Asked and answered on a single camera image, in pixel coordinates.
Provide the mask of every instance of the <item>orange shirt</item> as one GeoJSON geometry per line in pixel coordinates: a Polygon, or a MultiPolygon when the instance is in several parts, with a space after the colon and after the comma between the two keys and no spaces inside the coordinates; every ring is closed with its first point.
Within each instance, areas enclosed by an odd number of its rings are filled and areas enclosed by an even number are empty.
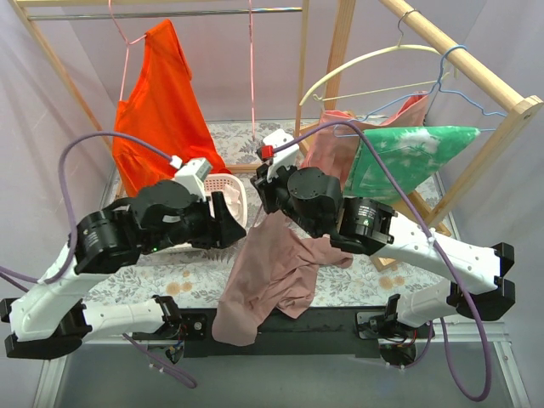
{"type": "MultiPolygon", "coordinates": [[[[190,86],[191,72],[170,20],[147,31],[144,66],[128,100],[119,101],[115,130],[142,139],[184,162],[206,157],[212,173],[230,173],[218,155],[190,86]]],[[[145,147],[113,139],[113,158],[129,196],[175,169],[145,147]]]]}

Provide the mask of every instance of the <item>pink cloth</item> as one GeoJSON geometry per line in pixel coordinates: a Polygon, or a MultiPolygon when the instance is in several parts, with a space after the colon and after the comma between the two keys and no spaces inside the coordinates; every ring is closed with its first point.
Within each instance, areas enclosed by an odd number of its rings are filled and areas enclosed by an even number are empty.
{"type": "MultiPolygon", "coordinates": [[[[425,112],[427,112],[427,103],[427,95],[411,96],[395,115],[379,125],[357,121],[353,121],[353,124],[361,130],[421,126],[425,112]]],[[[350,118],[351,116],[341,111],[326,110],[321,114],[320,124],[350,118]]],[[[318,167],[323,173],[339,178],[343,189],[346,180],[348,180],[349,170],[354,162],[360,139],[356,137],[337,138],[333,135],[333,129],[334,127],[327,127],[315,134],[302,167],[318,167]]],[[[345,126],[338,127],[336,131],[336,135],[351,133],[354,131],[345,126]]]]}
{"type": "Polygon", "coordinates": [[[273,308],[296,319],[314,300],[320,265],[347,268],[353,256],[332,248],[328,237],[297,237],[280,212],[247,233],[213,321],[218,342],[247,346],[273,308]]]}

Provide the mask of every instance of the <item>white laundry basket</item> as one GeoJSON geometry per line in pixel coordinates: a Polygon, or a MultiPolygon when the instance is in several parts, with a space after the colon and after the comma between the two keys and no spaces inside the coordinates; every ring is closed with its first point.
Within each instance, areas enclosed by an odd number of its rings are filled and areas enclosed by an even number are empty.
{"type": "MultiPolygon", "coordinates": [[[[246,197],[246,189],[244,188],[244,184],[241,182],[241,180],[231,174],[222,174],[222,173],[210,174],[206,177],[206,180],[204,180],[204,187],[206,189],[207,196],[211,195],[214,191],[222,191],[226,184],[230,185],[230,187],[240,192],[241,211],[239,214],[236,214],[235,220],[238,221],[238,224],[240,224],[242,227],[246,228],[247,197],[246,197]]],[[[193,248],[189,243],[185,243],[185,244],[172,246],[171,248],[163,249],[162,251],[159,251],[156,253],[186,252],[186,251],[194,251],[194,250],[198,250],[198,248],[193,248]]]]}

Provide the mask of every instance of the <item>floral tablecloth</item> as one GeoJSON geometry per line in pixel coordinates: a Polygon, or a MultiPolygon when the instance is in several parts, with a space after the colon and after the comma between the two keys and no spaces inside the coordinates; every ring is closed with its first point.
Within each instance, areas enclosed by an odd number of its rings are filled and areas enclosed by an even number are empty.
{"type": "MultiPolygon", "coordinates": [[[[228,163],[256,162],[253,154],[264,136],[277,128],[292,134],[292,121],[260,122],[257,140],[251,123],[209,124],[219,154],[228,163]]],[[[246,187],[248,226],[257,214],[260,200],[249,183],[249,174],[238,175],[246,187]]],[[[431,207],[439,200],[434,180],[429,178],[417,191],[431,207]]],[[[173,296],[181,308],[213,308],[223,293],[229,273],[243,241],[225,250],[155,253],[138,264],[123,268],[98,284],[87,302],[102,304],[138,303],[152,295],[173,296]]],[[[436,275],[402,263],[378,272],[367,256],[355,255],[347,269],[326,266],[318,274],[312,306],[356,306],[383,304],[394,293],[415,292],[440,281],[436,275]]]]}

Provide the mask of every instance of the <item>clothes rack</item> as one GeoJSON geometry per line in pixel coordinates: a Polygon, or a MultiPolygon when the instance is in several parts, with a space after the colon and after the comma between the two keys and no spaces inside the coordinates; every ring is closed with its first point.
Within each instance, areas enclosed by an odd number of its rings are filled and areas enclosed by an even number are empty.
{"type": "MultiPolygon", "coordinates": [[[[337,2],[337,17],[327,72],[333,71],[344,62],[355,3],[356,0],[338,0],[337,2]]],[[[397,18],[402,19],[406,25],[440,54],[443,55],[450,48],[458,45],[429,21],[422,12],[413,12],[415,9],[406,1],[380,0],[380,3],[395,14],[397,18]]],[[[454,67],[467,76],[472,83],[482,89],[502,107],[507,112],[507,116],[457,178],[456,182],[445,193],[436,207],[432,209],[426,208],[421,196],[415,191],[411,193],[410,198],[412,202],[418,207],[425,222],[432,227],[440,225],[440,222],[450,210],[478,183],[480,177],[488,171],[493,162],[519,136],[523,128],[535,117],[538,110],[542,107],[542,100],[540,98],[537,96],[524,98],[489,68],[474,58],[467,50],[456,49],[448,55],[447,59],[454,67]]],[[[325,101],[326,110],[334,110],[336,108],[337,100],[334,98],[338,96],[340,79],[340,75],[335,76],[326,84],[325,99],[328,99],[325,101]]],[[[311,124],[308,127],[300,128],[301,110],[302,107],[299,106],[297,108],[297,123],[295,125],[295,129],[299,129],[299,132],[296,132],[296,135],[304,133],[315,126],[311,124]]],[[[306,144],[304,142],[301,143],[301,150],[304,154],[308,152],[310,143],[311,141],[306,144]]],[[[403,211],[402,208],[396,207],[396,209],[410,217],[410,214],[403,211]]],[[[373,258],[372,262],[378,270],[384,270],[395,264],[393,259],[382,258],[373,258]]]]}
{"type": "MultiPolygon", "coordinates": [[[[49,64],[54,68],[54,71],[64,83],[66,89],[70,92],[76,102],[82,107],[89,121],[96,130],[103,130],[99,120],[94,115],[87,101],[83,98],[76,84],[68,74],[68,71],[60,61],[57,54],[54,52],[47,38],[41,32],[39,21],[62,21],[62,20],[103,20],[110,19],[109,14],[30,14],[27,8],[47,8],[47,7],[71,7],[71,6],[107,6],[107,0],[8,0],[14,9],[17,16],[25,28],[29,31],[33,39],[41,47],[45,53],[49,64]]],[[[116,0],[115,5],[149,5],[149,4],[167,4],[167,3],[200,3],[209,0],[116,0]]],[[[275,7],[275,8],[253,8],[252,12],[256,14],[283,14],[283,13],[302,13],[303,30],[302,37],[305,38],[305,32],[308,28],[308,7],[309,0],[303,0],[302,7],[275,7]]],[[[115,14],[116,18],[137,19],[137,18],[152,18],[152,17],[188,17],[188,16],[210,16],[210,15],[226,15],[226,14],[249,14],[249,9],[226,9],[226,10],[202,10],[202,11],[165,11],[165,12],[142,12],[142,13],[119,13],[115,14]]],[[[298,80],[302,83],[303,80],[303,65],[306,55],[306,41],[301,41],[300,48],[300,64],[298,80]]],[[[298,98],[302,97],[303,89],[299,87],[298,98]]],[[[111,150],[111,141],[109,138],[103,137],[104,143],[111,150]]],[[[227,164],[227,168],[232,173],[254,173],[259,164],[227,164]]]]}
{"type": "MultiPolygon", "coordinates": [[[[25,28],[30,32],[34,40],[40,45],[46,54],[49,63],[54,68],[60,80],[64,83],[68,91],[72,94],[76,102],[82,107],[90,122],[97,130],[102,130],[94,113],[89,108],[87,102],[79,92],[76,84],[72,81],[62,62],[49,45],[45,36],[39,30],[37,19],[31,20],[32,15],[27,13],[29,7],[69,7],[69,6],[105,6],[107,0],[8,0],[19,16],[25,28]]],[[[188,1],[204,2],[209,0],[116,0],[115,5],[143,5],[159,3],[187,3],[188,1]]],[[[421,38],[434,47],[440,54],[444,54],[448,49],[457,45],[455,41],[444,34],[436,25],[429,21],[421,12],[412,12],[414,8],[404,0],[380,0],[399,19],[414,30],[421,38]]],[[[344,58],[348,48],[349,32],[354,16],[356,0],[337,0],[336,19],[331,41],[331,51],[327,65],[327,72],[333,71],[344,63],[344,58]]],[[[300,122],[302,117],[302,107],[298,101],[303,97],[304,67],[306,58],[306,43],[308,37],[309,24],[309,0],[303,0],[302,9],[302,28],[300,42],[300,60],[298,71],[298,89],[297,104],[295,110],[295,135],[301,131],[300,122]]],[[[491,70],[480,63],[468,51],[456,49],[448,56],[448,60],[465,74],[470,81],[488,94],[498,105],[506,112],[507,117],[497,127],[495,132],[485,142],[478,154],[463,171],[457,181],[451,186],[444,197],[435,208],[425,206],[423,199],[416,193],[411,194],[412,201],[418,207],[425,221],[430,226],[439,226],[440,222],[448,212],[461,200],[461,198],[478,182],[484,174],[500,156],[500,154],[519,136],[522,129],[533,119],[538,110],[542,107],[542,100],[536,96],[524,98],[491,70]]],[[[335,76],[326,85],[325,109],[333,110],[336,107],[340,87],[341,76],[335,76]]],[[[104,138],[108,147],[111,142],[104,138]]],[[[301,143],[301,150],[305,154],[309,149],[309,142],[301,143]]],[[[258,164],[228,165],[232,173],[251,173],[254,172],[258,164]]],[[[393,264],[391,260],[374,259],[374,264],[378,269],[384,269],[393,264]]]]}
{"type": "MultiPolygon", "coordinates": [[[[300,13],[302,7],[253,8],[253,14],[300,13]]],[[[116,19],[154,19],[157,17],[197,17],[204,15],[249,14],[249,8],[232,10],[159,11],[148,13],[113,14],[116,19]]],[[[111,20],[109,14],[29,14],[29,21],[111,20]]]]}

